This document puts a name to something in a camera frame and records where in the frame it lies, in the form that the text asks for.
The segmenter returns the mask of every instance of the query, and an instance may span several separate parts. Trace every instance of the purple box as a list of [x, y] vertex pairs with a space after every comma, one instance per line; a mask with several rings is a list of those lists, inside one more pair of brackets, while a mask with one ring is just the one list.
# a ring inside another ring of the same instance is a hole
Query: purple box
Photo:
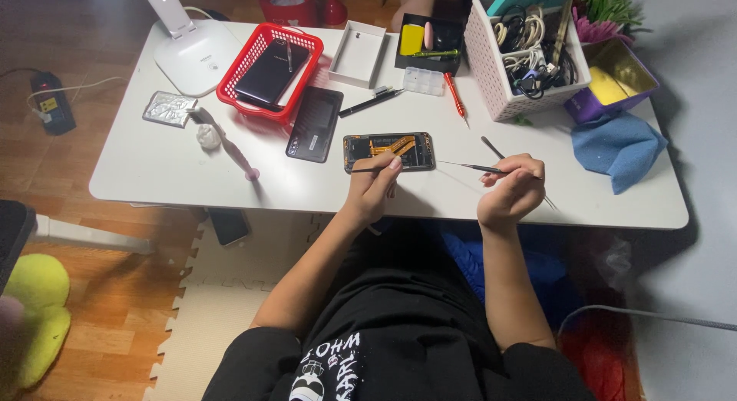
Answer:
[[589, 67], [598, 67], [612, 76], [630, 97], [610, 104], [601, 104], [586, 87], [566, 101], [563, 106], [577, 124], [589, 122], [612, 111], [626, 111], [642, 102], [660, 84], [635, 57], [629, 47], [618, 38], [584, 46]]

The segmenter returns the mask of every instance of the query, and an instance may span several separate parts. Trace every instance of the red plunger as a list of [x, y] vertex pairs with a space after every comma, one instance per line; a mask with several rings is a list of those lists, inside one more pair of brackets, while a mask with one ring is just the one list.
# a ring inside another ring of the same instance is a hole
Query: red plunger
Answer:
[[338, 0], [327, 0], [323, 11], [323, 19], [329, 26], [342, 24], [348, 19], [348, 9], [345, 8], [345, 4]]

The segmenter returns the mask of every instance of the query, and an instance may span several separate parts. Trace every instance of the blue cloth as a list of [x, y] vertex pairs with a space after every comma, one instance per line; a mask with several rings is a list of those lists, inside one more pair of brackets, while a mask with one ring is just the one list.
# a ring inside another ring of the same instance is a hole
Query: blue cloth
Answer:
[[[422, 225], [453, 257], [475, 295], [484, 302], [484, 255], [478, 223], [426, 219]], [[532, 288], [550, 327], [557, 330], [566, 315], [584, 303], [559, 258], [565, 231], [553, 226], [518, 226], [517, 232]]]
[[668, 144], [647, 122], [625, 111], [579, 124], [570, 136], [579, 163], [610, 175], [615, 195], [643, 179]]

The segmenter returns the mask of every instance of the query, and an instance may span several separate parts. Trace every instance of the smartphone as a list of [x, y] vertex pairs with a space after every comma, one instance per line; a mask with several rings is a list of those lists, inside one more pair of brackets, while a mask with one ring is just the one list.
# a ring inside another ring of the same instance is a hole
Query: smartphone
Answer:
[[277, 102], [289, 87], [289, 83], [307, 61], [309, 50], [289, 43], [292, 53], [292, 70], [289, 71], [287, 42], [275, 38], [235, 85], [236, 99], [279, 112], [283, 109]]
[[247, 236], [250, 232], [243, 212], [236, 208], [208, 208], [217, 242], [228, 246]]
[[433, 140], [427, 132], [348, 135], [343, 138], [345, 172], [351, 173], [359, 159], [371, 158], [390, 150], [402, 158], [406, 171], [429, 171], [435, 168]]
[[287, 144], [287, 156], [325, 162], [342, 103], [339, 91], [307, 86]]

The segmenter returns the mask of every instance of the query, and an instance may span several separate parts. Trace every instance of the red bin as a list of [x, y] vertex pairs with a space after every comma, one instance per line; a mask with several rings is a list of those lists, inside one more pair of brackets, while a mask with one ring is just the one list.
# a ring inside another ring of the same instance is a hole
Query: red bin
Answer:
[[271, 0], [259, 0], [267, 23], [280, 26], [317, 27], [318, 17], [315, 0], [304, 0], [297, 5], [273, 5]]

